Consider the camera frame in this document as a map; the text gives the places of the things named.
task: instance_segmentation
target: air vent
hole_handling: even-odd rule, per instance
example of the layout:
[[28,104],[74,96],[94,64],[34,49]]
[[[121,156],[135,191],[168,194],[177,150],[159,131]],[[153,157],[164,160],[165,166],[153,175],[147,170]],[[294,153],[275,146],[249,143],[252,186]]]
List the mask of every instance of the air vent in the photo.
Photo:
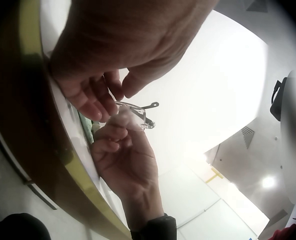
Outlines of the air vent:
[[250,129],[249,127],[244,127],[241,129],[241,132],[244,135],[245,144],[248,149],[250,146],[250,143],[252,141],[254,131],[252,129]]
[[245,10],[249,12],[267,13],[266,0],[244,0]]

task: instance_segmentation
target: white panel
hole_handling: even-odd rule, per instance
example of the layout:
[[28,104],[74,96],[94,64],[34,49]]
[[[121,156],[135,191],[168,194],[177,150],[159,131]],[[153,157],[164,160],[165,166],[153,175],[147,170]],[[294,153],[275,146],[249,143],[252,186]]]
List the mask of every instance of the white panel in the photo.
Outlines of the white panel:
[[186,240],[256,240],[257,236],[222,199],[179,228]]
[[185,238],[183,237],[183,235],[180,233],[180,231],[177,231],[177,240],[185,240]]
[[219,200],[219,196],[185,165],[161,175],[159,187],[164,211],[176,218],[177,227]]
[[226,178],[214,178],[208,183],[236,214],[259,236],[269,222],[269,218],[254,205],[238,188]]

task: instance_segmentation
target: gold trim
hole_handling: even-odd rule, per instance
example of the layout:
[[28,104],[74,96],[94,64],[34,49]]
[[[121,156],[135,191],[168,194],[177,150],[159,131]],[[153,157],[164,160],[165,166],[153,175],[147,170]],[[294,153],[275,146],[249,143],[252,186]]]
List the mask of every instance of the gold trim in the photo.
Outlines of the gold trim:
[[131,239],[74,150],[43,63],[40,1],[20,0],[0,24],[0,133],[24,171],[64,211],[108,239]]

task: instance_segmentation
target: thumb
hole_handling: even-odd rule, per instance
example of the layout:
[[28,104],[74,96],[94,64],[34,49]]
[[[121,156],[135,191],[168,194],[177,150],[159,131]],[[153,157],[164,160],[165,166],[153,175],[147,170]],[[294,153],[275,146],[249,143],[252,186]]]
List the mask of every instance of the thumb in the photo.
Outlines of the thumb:
[[134,150],[155,158],[155,154],[144,131],[128,130],[128,135],[131,137]]
[[165,57],[154,59],[142,65],[128,68],[129,73],[122,82],[122,90],[127,98],[137,94],[152,81],[161,78],[169,72],[181,59]]

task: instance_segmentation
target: dark sleeve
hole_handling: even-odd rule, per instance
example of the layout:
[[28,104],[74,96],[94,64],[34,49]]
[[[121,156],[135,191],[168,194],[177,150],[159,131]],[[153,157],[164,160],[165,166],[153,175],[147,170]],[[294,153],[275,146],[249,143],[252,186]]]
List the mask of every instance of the dark sleeve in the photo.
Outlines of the dark sleeve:
[[140,232],[131,232],[131,236],[133,240],[176,240],[176,220],[165,214],[150,220]]

